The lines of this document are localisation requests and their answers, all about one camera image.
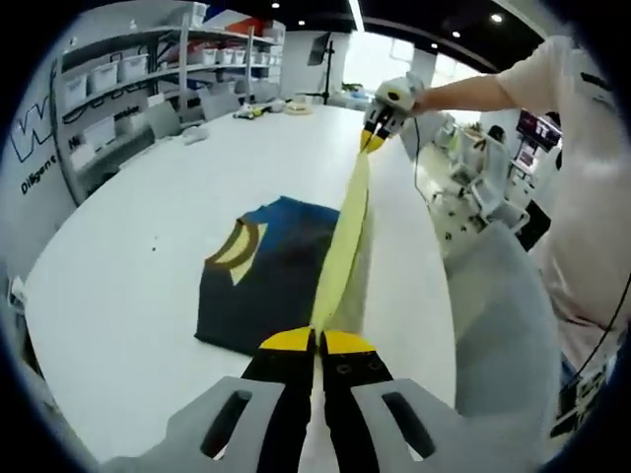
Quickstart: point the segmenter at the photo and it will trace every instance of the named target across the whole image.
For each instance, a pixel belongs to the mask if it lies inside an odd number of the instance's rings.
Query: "ceiling light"
[[[353,14],[353,20],[355,20],[355,29],[363,33],[364,32],[364,20],[362,19],[362,11],[359,8],[359,0],[348,0],[348,4],[351,7],[351,13]]]

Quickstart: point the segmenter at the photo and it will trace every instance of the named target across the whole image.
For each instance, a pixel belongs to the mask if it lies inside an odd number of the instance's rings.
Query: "white table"
[[[174,412],[224,375],[242,374],[248,357],[193,338],[203,260],[236,217],[280,195],[339,208],[362,113],[323,106],[308,116],[224,117],[204,126],[208,140],[161,144],[90,197],[27,282],[27,322],[43,374],[99,461],[141,454],[164,437]],[[371,168],[364,335],[393,375],[453,405],[447,281],[400,140],[374,153]],[[321,393],[313,399],[317,411]],[[310,424],[301,471],[327,471],[324,450],[335,465],[320,416]]]

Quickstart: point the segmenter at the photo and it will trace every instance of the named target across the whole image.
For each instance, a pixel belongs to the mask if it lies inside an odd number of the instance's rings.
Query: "shelving unit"
[[[190,40],[217,41],[224,45],[245,43],[245,64],[187,64],[187,46]],[[160,43],[169,42],[179,43],[178,67],[158,69],[158,46]],[[139,45],[147,46],[149,54],[147,62],[148,74],[146,76],[138,77],[124,83],[118,83],[104,91],[90,94],[84,100],[69,109],[66,109],[65,105],[61,103],[62,101],[58,99],[62,97],[60,94],[61,86],[64,81],[64,75],[68,71],[78,68],[91,60],[131,49]],[[158,90],[155,85],[159,80],[175,75],[178,75],[177,83],[179,90],[177,92],[172,91],[167,93],[166,97],[168,97],[168,99],[179,97],[179,111],[180,113],[185,113],[188,102],[187,99],[190,96],[190,90],[187,88],[188,74],[201,71],[243,70],[245,74],[245,93],[239,96],[247,101],[248,98],[251,97],[252,70],[270,68],[269,65],[252,64],[254,48],[267,48],[267,50],[269,50],[272,46],[278,45],[282,44],[277,44],[271,38],[255,36],[253,34],[253,28],[249,29],[249,34],[239,34],[216,29],[192,29],[189,27],[189,18],[184,16],[182,24],[179,27],[168,26],[143,31],[130,31],[128,34],[102,39],[83,47],[66,51],[64,54],[60,55],[56,61],[54,61],[50,74],[50,119],[55,148],[59,156],[62,172],[75,203],[80,205],[89,195],[90,189],[87,188],[85,181],[93,180],[93,176],[86,178],[88,174],[95,171],[95,169],[98,171],[101,167],[107,167],[107,160],[109,159],[113,161],[119,160],[119,152],[121,149],[130,146],[134,147],[138,143],[146,143],[147,136],[151,133],[151,130],[143,129],[131,135],[117,137],[112,143],[99,150],[95,158],[89,164],[79,170],[75,170],[70,162],[71,149],[69,140],[72,137],[66,136],[67,134],[64,132],[64,120],[74,119],[75,116],[78,116],[78,114],[87,107],[93,106],[95,103],[107,97],[111,97],[117,92],[130,88],[131,86],[150,83],[154,85],[153,93],[155,93]]]

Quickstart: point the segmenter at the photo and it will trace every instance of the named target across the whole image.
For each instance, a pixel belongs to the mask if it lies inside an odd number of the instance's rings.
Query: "yellow object on table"
[[[351,276],[366,219],[369,177],[368,154],[360,153],[317,282],[311,324],[318,336],[337,312]]]

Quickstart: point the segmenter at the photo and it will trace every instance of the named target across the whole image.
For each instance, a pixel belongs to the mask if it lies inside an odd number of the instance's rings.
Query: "white t-shirt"
[[[621,119],[575,88],[577,53],[570,38],[552,37],[497,76],[520,107],[561,116],[563,167],[536,258],[559,318],[563,353],[576,369],[613,317],[631,273],[631,148]],[[590,368],[615,352],[630,316],[631,294]]]

